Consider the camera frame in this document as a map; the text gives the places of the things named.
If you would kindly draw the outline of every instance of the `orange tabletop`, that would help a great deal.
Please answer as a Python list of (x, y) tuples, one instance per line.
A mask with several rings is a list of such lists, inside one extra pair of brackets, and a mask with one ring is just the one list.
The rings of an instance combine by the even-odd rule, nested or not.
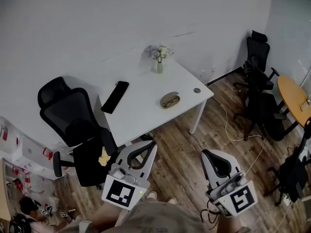
[(296, 121), (304, 127), (307, 119), (311, 117), (311, 106), (308, 106), (305, 111), (301, 111), (300, 109), (300, 104), (308, 97), (305, 91), (287, 76), (278, 77), (277, 87), (289, 111), (295, 117)]

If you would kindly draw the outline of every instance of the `yellow cloth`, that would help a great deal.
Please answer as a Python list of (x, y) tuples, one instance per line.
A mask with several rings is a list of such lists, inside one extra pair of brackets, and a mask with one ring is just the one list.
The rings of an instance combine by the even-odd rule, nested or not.
[(102, 166), (106, 166), (109, 160), (110, 160), (110, 156), (107, 154), (105, 147), (103, 147), (103, 152), (102, 152), (101, 157), (98, 158), (98, 162)]

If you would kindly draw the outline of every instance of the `person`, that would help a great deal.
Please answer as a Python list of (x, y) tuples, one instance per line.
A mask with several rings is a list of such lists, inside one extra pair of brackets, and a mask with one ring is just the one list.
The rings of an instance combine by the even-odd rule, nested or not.
[[(208, 233), (200, 218), (193, 212), (177, 205), (174, 197), (167, 202), (159, 202), (152, 191), (147, 199), (137, 204), (126, 214), (120, 223), (120, 207), (105, 203), (95, 214), (88, 218), (91, 227), (86, 233)], [(78, 233), (79, 227), (67, 226), (61, 233)], [(219, 216), (218, 233), (248, 233), (241, 227), (237, 217)]]
[(19, 205), (21, 212), (29, 219), (32, 233), (56, 233), (67, 225), (66, 222), (59, 225), (45, 224), (43, 221), (46, 217), (38, 213), (39, 208), (30, 197), (22, 197)]

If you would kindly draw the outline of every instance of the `desk surface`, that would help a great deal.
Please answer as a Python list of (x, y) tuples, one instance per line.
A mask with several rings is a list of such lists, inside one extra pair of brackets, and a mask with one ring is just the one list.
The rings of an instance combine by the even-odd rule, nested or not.
[[(105, 113), (117, 146), (140, 137), (214, 95), (172, 59), (163, 61), (162, 74), (146, 67), (145, 71), (131, 73), (122, 81), (129, 82), (126, 92), (113, 114)], [(101, 104), (106, 102), (114, 88), (113, 83), (105, 86), (104, 92), (99, 94)], [(194, 88), (200, 88), (201, 92), (194, 93)], [(159, 104), (160, 99), (173, 91), (179, 93), (180, 102), (163, 109)]]
[(296, 121), (304, 127), (307, 119), (311, 117), (311, 106), (305, 111), (301, 111), (300, 104), (307, 98), (305, 91), (291, 78), (279, 76), (277, 87), (289, 111)]

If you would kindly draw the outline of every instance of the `red label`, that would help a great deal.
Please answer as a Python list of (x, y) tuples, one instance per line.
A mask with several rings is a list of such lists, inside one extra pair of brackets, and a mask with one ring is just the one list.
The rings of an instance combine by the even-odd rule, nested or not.
[(3, 137), (2, 139), (4, 141), (6, 141), (6, 139), (8, 138), (8, 128), (7, 127), (4, 127), (4, 132), (3, 132)]

